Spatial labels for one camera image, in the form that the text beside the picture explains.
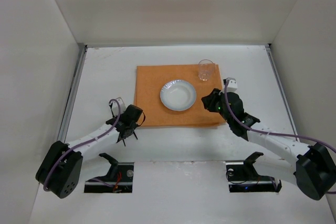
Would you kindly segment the clear plastic plate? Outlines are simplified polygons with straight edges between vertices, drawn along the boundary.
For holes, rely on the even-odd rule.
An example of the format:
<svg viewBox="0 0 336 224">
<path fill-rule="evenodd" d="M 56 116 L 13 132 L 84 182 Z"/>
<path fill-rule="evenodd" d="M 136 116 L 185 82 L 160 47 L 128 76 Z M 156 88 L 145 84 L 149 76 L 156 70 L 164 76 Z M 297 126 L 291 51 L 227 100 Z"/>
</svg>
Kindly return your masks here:
<svg viewBox="0 0 336 224">
<path fill-rule="evenodd" d="M 163 105 L 172 111 L 190 109 L 196 101 L 196 90 L 185 80 L 167 82 L 160 91 L 160 100 Z"/>
</svg>

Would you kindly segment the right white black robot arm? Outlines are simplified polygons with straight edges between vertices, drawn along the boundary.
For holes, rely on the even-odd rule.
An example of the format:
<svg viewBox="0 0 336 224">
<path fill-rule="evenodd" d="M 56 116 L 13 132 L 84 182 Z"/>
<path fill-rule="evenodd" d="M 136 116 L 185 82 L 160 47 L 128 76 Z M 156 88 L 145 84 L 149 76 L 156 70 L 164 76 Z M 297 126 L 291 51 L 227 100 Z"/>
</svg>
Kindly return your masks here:
<svg viewBox="0 0 336 224">
<path fill-rule="evenodd" d="M 332 194 L 335 185 L 335 163 L 328 148 L 291 140 L 290 134 L 272 132 L 260 120 L 244 111 L 239 95 L 214 89 L 201 99 L 210 112 L 219 113 L 230 130 L 244 140 L 260 145 L 278 156 L 269 158 L 254 152 L 244 160 L 251 178 L 268 176 L 296 185 L 306 196 L 320 200 Z"/>
</svg>

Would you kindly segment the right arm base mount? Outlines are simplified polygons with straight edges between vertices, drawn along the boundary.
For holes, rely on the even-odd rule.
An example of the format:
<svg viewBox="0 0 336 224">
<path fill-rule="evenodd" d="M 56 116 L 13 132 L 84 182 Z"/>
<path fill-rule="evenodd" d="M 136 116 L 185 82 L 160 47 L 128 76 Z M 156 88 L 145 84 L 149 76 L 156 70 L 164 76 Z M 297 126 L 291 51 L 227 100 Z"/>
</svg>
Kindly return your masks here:
<svg viewBox="0 0 336 224">
<path fill-rule="evenodd" d="M 273 177 L 259 175 L 253 164 L 263 156 L 254 152 L 243 161 L 226 162 L 226 179 L 230 193 L 279 193 L 282 183 Z"/>
</svg>

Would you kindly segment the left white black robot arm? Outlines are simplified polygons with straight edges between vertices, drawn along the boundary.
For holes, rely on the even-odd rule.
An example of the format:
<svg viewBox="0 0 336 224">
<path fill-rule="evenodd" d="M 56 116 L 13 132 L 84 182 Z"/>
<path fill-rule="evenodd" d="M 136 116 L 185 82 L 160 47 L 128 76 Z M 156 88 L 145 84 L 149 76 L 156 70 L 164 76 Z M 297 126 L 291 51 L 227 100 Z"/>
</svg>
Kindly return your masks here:
<svg viewBox="0 0 336 224">
<path fill-rule="evenodd" d="M 122 106 L 113 100 L 112 118 L 96 131 L 78 140 L 63 143 L 56 141 L 48 150 L 37 173 L 36 180 L 44 191 L 63 199 L 69 196 L 80 181 L 82 165 L 101 157 L 110 167 L 105 175 L 91 176 L 85 180 L 86 193 L 131 193 L 133 189 L 133 163 L 120 163 L 107 154 L 115 144 L 124 143 L 145 120 L 143 110 L 135 105 Z"/>
</svg>

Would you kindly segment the clear plastic cup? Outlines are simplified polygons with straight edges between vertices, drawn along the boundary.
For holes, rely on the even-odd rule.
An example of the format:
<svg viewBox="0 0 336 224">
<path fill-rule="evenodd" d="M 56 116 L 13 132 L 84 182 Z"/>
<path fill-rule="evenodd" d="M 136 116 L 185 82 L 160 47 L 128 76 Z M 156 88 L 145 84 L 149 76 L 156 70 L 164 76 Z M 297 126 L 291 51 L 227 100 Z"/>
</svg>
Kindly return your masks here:
<svg viewBox="0 0 336 224">
<path fill-rule="evenodd" d="M 198 77 L 200 80 L 209 80 L 214 71 L 215 64 L 211 60 L 203 59 L 198 63 Z"/>
</svg>

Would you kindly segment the orange cloth napkin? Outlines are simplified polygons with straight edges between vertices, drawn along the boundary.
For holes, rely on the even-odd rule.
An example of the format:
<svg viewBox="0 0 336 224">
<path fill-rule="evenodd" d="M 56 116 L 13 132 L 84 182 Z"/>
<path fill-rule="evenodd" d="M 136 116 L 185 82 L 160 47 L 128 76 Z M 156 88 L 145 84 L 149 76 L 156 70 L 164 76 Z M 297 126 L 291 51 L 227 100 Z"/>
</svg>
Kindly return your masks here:
<svg viewBox="0 0 336 224">
<path fill-rule="evenodd" d="M 222 89 L 218 65 L 207 81 L 198 77 L 198 65 L 137 66 L 134 105 L 140 107 L 146 116 L 143 126 L 218 126 L 225 120 L 218 114 L 204 109 L 202 97 L 214 88 Z M 163 86 L 173 80 L 185 80 L 196 90 L 196 101 L 186 111 L 172 111 L 160 99 Z"/>
</svg>

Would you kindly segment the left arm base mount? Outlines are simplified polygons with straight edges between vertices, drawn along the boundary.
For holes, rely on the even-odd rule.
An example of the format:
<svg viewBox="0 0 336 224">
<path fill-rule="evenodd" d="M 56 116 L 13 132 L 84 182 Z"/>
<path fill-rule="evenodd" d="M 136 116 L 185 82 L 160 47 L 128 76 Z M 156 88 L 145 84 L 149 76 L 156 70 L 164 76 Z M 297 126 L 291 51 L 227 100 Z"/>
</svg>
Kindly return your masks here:
<svg viewBox="0 0 336 224">
<path fill-rule="evenodd" d="M 107 153 L 99 154 L 109 163 L 105 175 L 95 176 L 85 182 L 87 194 L 130 194 L 133 191 L 134 163 L 120 163 Z"/>
</svg>

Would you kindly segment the black plastic fork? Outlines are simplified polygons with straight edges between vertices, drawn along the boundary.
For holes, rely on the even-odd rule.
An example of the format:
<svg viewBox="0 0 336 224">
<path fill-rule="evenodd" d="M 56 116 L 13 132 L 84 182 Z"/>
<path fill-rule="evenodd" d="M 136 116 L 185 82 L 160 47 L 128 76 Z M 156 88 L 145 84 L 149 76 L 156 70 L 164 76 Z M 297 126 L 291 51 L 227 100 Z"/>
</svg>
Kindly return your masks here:
<svg viewBox="0 0 336 224">
<path fill-rule="evenodd" d="M 121 114 L 120 114 L 120 118 L 116 124 L 116 126 L 114 127 L 114 129 L 119 133 L 118 138 L 117 138 L 117 143 L 123 140 L 123 134 L 126 128 L 126 124 L 123 121 L 123 113 L 126 110 L 126 106 L 123 102 L 120 102 L 120 108 L 121 108 Z M 111 102 L 110 103 L 110 109 L 111 109 L 111 113 L 112 113 L 112 118 L 106 121 L 107 125 L 113 125 L 114 122 L 117 119 L 117 116 L 119 114 L 119 109 L 118 106 L 115 102 Z"/>
</svg>

